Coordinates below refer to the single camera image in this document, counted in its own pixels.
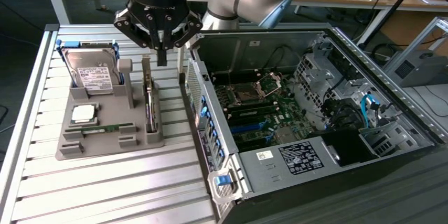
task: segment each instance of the metal rod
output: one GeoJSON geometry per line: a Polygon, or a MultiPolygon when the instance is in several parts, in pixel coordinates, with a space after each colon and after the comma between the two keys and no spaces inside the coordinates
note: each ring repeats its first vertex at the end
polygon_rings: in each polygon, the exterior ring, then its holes
{"type": "Polygon", "coordinates": [[[367,45],[369,44],[371,40],[373,39],[375,35],[379,33],[379,31],[381,30],[381,27],[384,26],[385,22],[388,21],[388,19],[392,17],[393,12],[397,10],[397,8],[400,7],[401,3],[404,0],[397,0],[396,3],[393,4],[391,10],[388,11],[388,13],[385,14],[381,22],[379,23],[379,25],[376,26],[372,34],[369,35],[369,37],[365,39],[365,42],[363,44],[359,45],[360,49],[365,49],[367,45]]]}

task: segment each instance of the gray parts tray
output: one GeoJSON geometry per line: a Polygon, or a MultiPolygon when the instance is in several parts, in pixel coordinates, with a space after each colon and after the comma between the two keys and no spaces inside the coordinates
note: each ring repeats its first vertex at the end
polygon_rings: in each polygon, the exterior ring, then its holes
{"type": "Polygon", "coordinates": [[[92,95],[80,99],[84,88],[71,88],[63,122],[63,130],[59,138],[56,159],[89,157],[104,154],[113,154],[129,151],[157,148],[164,145],[161,132],[161,114],[159,87],[153,85],[153,108],[157,122],[157,132],[147,133],[145,120],[145,97],[143,95],[143,84],[132,84],[133,108],[129,109],[128,96],[124,85],[115,86],[115,94],[92,95]],[[93,105],[96,107],[95,120],[99,124],[72,123],[73,107],[93,105]],[[81,129],[104,128],[89,130],[83,134],[81,129]]]}

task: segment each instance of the blue cable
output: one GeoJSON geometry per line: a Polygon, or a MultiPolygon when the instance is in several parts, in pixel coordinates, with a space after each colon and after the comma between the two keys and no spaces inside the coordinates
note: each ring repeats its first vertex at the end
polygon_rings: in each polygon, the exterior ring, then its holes
{"type": "Polygon", "coordinates": [[[365,94],[363,96],[363,99],[361,99],[361,112],[363,112],[363,116],[364,116],[364,120],[365,120],[365,125],[367,125],[367,128],[369,127],[369,118],[367,117],[367,111],[365,111],[365,101],[367,99],[371,99],[371,102],[373,103],[377,103],[375,101],[375,98],[373,98],[373,95],[372,94],[365,94]]]}

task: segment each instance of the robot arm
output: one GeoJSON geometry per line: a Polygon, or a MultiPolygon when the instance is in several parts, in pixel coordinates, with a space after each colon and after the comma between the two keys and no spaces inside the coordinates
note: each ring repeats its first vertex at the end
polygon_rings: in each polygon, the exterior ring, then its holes
{"type": "Polygon", "coordinates": [[[167,66],[167,50],[181,47],[203,23],[189,10],[187,0],[129,0],[127,9],[116,15],[115,26],[140,47],[156,50],[157,66],[167,66]]]}

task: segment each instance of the floor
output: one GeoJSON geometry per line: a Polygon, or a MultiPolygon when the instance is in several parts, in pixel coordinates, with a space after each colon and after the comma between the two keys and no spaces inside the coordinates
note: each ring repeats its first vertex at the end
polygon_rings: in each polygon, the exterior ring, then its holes
{"type": "MultiPolygon", "coordinates": [[[[101,0],[101,4],[108,7],[107,11],[95,9],[93,0],[65,0],[68,14],[72,24],[111,24],[115,18],[115,11],[124,8],[125,0],[101,0]]],[[[200,13],[207,10],[205,3],[191,3],[191,8],[200,13]]],[[[337,26],[355,38],[364,31],[365,26],[353,19],[355,9],[329,9],[320,7],[303,7],[300,15],[293,14],[295,7],[291,7],[283,22],[329,22],[337,26]],[[331,14],[336,14],[343,20],[328,19],[331,14]]],[[[23,95],[31,70],[33,67],[37,46],[43,36],[45,24],[57,23],[57,18],[49,0],[0,0],[0,104],[8,107],[8,114],[0,125],[0,131],[15,124],[19,115],[23,95]],[[29,25],[4,5],[17,12],[36,27],[29,25]]],[[[388,38],[379,34],[371,45],[388,41],[388,38]]],[[[12,129],[0,133],[0,153],[8,148],[12,129]]]]}

